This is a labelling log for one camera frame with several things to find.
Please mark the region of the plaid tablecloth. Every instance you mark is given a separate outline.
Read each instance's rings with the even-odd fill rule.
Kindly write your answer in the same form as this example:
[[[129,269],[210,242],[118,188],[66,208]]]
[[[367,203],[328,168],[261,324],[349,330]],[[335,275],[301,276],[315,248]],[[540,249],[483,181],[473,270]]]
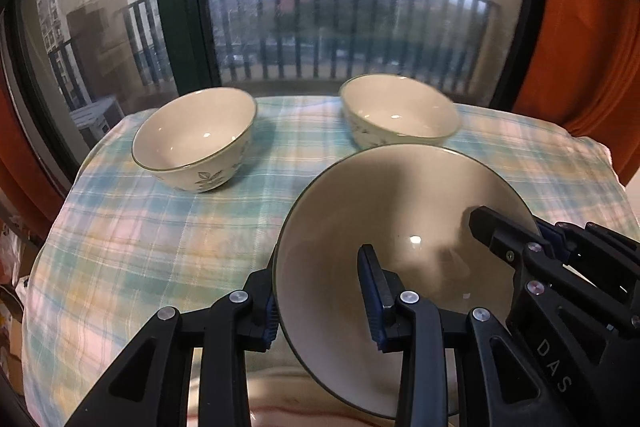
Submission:
[[[604,145],[498,110],[463,105],[459,113],[448,146],[498,172],[536,216],[638,236]],[[144,120],[125,117],[90,152],[30,273],[22,364],[40,425],[63,425],[158,308],[206,308],[262,268],[299,193],[355,150],[335,96],[261,98],[238,173],[192,194],[132,160]]]

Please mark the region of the black balcony railing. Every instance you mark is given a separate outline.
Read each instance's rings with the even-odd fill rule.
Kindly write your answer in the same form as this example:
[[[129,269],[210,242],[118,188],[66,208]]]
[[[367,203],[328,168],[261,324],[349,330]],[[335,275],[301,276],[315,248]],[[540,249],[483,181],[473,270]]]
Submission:
[[[265,94],[334,90],[389,72],[455,98],[473,90],[491,0],[207,0],[225,84]],[[157,0],[89,5],[76,29],[61,0],[36,0],[53,77],[70,109],[106,100],[137,112],[177,93]]]

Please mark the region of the green floral bowl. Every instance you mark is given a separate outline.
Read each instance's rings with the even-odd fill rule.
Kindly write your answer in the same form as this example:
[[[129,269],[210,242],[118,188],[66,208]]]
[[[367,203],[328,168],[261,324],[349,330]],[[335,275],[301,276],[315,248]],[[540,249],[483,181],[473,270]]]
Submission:
[[[418,143],[440,145],[461,126],[457,106],[418,80],[369,74],[341,85],[343,115],[361,148]]]
[[[240,169],[258,114],[247,92],[219,87],[181,95],[143,121],[131,156],[166,185],[204,193]]]
[[[474,239],[469,217],[480,206],[536,230],[508,182],[443,147],[373,147],[305,188],[280,232],[273,283],[285,338],[324,389],[376,416],[397,410],[401,357],[378,351],[370,335],[357,275],[364,244],[439,308],[508,316],[513,270]]]

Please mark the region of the orange right curtain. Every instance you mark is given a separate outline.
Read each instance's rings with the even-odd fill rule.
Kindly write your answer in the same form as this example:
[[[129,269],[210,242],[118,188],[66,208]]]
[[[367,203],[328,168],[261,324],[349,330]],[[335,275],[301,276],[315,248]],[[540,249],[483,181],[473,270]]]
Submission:
[[[639,0],[547,0],[514,109],[605,145],[628,184],[639,169]]]

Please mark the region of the white outdoor unit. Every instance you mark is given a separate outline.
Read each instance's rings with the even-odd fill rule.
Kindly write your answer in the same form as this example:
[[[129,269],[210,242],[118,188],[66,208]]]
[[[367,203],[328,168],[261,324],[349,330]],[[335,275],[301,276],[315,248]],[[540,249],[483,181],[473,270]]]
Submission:
[[[117,98],[110,95],[72,110],[70,118],[88,147],[93,148],[124,118],[124,113]]]

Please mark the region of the red pattern white plate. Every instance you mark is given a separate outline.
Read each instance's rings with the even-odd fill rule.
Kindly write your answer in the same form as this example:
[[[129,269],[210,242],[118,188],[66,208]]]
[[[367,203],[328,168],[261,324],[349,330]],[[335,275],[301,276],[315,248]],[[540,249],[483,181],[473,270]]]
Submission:
[[[248,373],[247,394],[252,426],[395,425],[337,400],[296,367]]]

